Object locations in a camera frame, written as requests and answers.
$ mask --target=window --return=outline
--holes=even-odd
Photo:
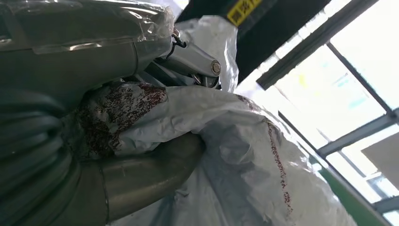
[[[399,195],[397,188],[366,157],[363,151],[398,132],[399,126],[393,125],[343,148],[340,152],[329,155],[327,160],[370,203],[397,196]]]
[[[247,81],[254,83],[348,2],[332,0]],[[271,112],[281,113],[301,142],[308,142],[306,148],[324,157],[370,205],[386,207],[376,210],[393,226],[399,226],[398,8],[397,0],[379,0],[301,63],[291,65],[266,92],[259,86],[248,92]],[[251,86],[242,84],[241,93]],[[328,146],[334,148],[325,151]]]
[[[388,220],[388,222],[394,226],[399,225],[399,211],[392,211],[383,214],[384,218]]]
[[[331,39],[391,108],[399,107],[398,9],[397,0],[380,0]]]
[[[275,86],[328,141],[385,113],[326,46]]]

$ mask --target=yellow label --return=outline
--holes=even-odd
[[[261,1],[262,0],[239,0],[227,14],[227,18],[238,27]]]

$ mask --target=green wall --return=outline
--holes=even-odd
[[[323,168],[319,173],[330,184],[333,192],[338,196],[342,205],[346,208],[358,226],[384,226],[374,214],[363,206],[327,169]]]

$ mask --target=hose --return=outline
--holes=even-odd
[[[0,90],[0,225],[104,226],[172,193],[205,149],[185,134],[150,154],[78,162],[52,98]]]

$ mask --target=clear plastic wrap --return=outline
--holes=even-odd
[[[233,92],[238,83],[237,28],[220,16],[203,16],[176,24],[183,40],[192,41],[217,59],[222,66],[220,84],[223,91]]]
[[[168,38],[174,17],[168,7],[130,0],[4,0],[20,27],[14,33],[37,53]]]
[[[207,146],[182,187],[112,226],[356,226],[279,122],[244,97],[124,82],[100,88],[81,109],[116,156],[189,131]]]

